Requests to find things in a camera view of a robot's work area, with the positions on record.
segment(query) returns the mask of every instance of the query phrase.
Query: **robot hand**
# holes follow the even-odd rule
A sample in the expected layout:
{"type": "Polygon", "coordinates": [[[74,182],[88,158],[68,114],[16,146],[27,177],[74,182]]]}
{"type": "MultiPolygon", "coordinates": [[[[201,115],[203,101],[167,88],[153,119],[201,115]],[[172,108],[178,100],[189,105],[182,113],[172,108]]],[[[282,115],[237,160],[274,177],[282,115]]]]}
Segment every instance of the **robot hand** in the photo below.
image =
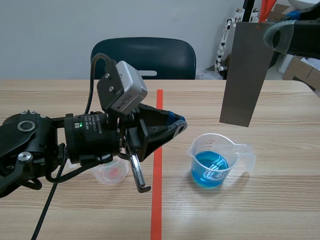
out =
{"type": "Polygon", "coordinates": [[[65,182],[111,162],[113,156],[130,161],[140,193],[151,189],[145,187],[140,162],[184,131],[187,123],[171,111],[141,104],[148,90],[138,71],[124,61],[116,64],[104,54],[97,55],[91,73],[99,58],[107,63],[106,74],[97,84],[104,113],[49,118],[28,110],[10,116],[0,126],[0,198],[19,186],[41,189],[38,178],[43,176],[52,183],[65,182]],[[67,147],[58,144],[58,128],[64,128],[67,147]],[[67,159],[81,167],[53,178],[51,173],[67,159]]]}

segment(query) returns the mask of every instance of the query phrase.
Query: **table surface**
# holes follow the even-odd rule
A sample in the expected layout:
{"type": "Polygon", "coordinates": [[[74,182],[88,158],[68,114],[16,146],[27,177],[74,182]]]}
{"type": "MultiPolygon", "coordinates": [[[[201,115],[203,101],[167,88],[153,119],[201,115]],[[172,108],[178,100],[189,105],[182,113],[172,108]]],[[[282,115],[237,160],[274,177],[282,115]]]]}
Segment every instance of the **table surface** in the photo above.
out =
{"type": "MultiPolygon", "coordinates": [[[[223,80],[147,80],[143,103],[185,116],[188,128],[163,147],[163,240],[311,240],[320,236],[320,99],[297,81],[265,81],[249,128],[219,123],[223,80]],[[187,148],[199,135],[218,133],[252,145],[254,172],[232,170],[221,187],[197,187],[187,148]]],[[[49,117],[82,114],[85,80],[0,81],[0,124],[22,110],[49,117]]],[[[95,92],[91,110],[100,110],[95,92]]],[[[64,142],[64,132],[59,132],[64,142]]],[[[142,163],[152,186],[153,155],[142,163]]],[[[0,199],[0,239],[29,240],[51,183],[20,187],[0,199]]],[[[129,172],[113,186],[90,171],[58,185],[39,240],[149,240],[152,192],[138,193],[129,172]]]]}

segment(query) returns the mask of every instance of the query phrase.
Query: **clear plastic measuring cup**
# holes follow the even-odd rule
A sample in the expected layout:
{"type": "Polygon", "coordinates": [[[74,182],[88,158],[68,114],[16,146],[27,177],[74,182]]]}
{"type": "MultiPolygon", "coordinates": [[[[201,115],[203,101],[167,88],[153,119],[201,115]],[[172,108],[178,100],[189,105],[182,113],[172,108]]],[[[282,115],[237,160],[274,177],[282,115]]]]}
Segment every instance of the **clear plastic measuring cup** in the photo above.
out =
{"type": "Polygon", "coordinates": [[[191,171],[194,180],[204,187],[220,185],[239,158],[245,159],[246,172],[252,172],[256,163],[251,146],[236,144],[215,133],[198,136],[187,154],[192,157],[191,171]]]}
{"type": "Polygon", "coordinates": [[[120,183],[128,174],[129,161],[117,156],[111,162],[91,168],[95,178],[102,184],[113,185],[120,183]]]}

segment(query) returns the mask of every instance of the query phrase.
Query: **chair backrest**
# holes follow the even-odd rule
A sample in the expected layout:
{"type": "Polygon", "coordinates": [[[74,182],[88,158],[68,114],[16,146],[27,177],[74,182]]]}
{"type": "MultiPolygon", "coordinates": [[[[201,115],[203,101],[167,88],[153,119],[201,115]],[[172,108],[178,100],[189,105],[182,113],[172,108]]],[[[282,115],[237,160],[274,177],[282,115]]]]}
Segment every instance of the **chair backrest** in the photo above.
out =
{"type": "MultiPolygon", "coordinates": [[[[195,79],[196,54],[192,46],[182,40],[160,37],[124,37],[97,43],[91,59],[98,53],[115,61],[125,61],[137,70],[156,71],[155,76],[143,79],[195,79]]],[[[105,63],[99,59],[95,79],[105,74],[105,63]]]]}

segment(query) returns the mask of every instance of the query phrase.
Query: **metal plate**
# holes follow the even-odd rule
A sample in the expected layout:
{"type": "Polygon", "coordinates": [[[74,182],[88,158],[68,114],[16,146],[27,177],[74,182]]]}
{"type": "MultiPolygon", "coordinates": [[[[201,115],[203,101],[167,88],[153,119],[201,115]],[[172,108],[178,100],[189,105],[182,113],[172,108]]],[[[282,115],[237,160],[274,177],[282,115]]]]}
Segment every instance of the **metal plate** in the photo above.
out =
{"type": "Polygon", "coordinates": [[[274,50],[263,36],[271,23],[236,24],[220,122],[249,127],[274,50]]]}

